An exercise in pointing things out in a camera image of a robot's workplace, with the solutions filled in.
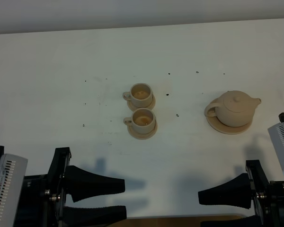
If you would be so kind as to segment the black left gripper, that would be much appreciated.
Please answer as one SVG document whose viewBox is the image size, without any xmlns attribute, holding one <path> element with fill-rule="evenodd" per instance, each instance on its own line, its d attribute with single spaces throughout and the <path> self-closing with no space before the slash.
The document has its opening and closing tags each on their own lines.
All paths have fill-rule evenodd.
<svg viewBox="0 0 284 227">
<path fill-rule="evenodd" d="M 47 174 L 24 177 L 15 226 L 107 227 L 127 219 L 126 206 L 91 209 L 64 207 L 66 192 L 71 195 L 73 202 L 125 192 L 124 179 L 97 175 L 76 166 L 68 166 L 70 158 L 69 147 L 56 148 Z"/>
</svg>

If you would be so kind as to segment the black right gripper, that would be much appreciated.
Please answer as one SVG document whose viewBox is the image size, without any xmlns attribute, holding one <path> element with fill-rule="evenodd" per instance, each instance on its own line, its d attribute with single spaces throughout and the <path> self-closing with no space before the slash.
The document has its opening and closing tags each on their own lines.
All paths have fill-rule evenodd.
<svg viewBox="0 0 284 227">
<path fill-rule="evenodd" d="M 259 160 L 246 161 L 247 173 L 198 192 L 201 205 L 229 205 L 250 209 L 254 216 L 223 221 L 204 221 L 200 227 L 284 227 L 284 181 L 269 181 Z"/>
</svg>

